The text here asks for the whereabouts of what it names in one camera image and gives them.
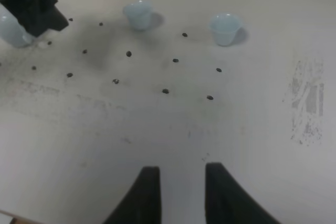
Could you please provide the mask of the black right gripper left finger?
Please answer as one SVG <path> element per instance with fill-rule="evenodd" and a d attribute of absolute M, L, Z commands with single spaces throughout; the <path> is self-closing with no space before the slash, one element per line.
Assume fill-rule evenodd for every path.
<path fill-rule="evenodd" d="M 160 169 L 143 167 L 130 190 L 104 223 L 160 224 Z"/>

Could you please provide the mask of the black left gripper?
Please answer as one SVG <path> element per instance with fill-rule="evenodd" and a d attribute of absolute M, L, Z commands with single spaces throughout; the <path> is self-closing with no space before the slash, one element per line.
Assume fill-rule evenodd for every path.
<path fill-rule="evenodd" d="M 34 29 L 34 37 L 48 30 L 62 31 L 69 23 L 55 7 L 57 0 L 1 0 L 1 4 L 13 14 L 26 29 Z"/>

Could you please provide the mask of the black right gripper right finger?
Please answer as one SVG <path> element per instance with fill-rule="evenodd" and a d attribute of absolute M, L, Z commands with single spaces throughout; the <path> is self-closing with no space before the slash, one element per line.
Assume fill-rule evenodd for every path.
<path fill-rule="evenodd" d="M 205 166 L 205 217 L 207 223 L 278 223 L 221 163 Z"/>

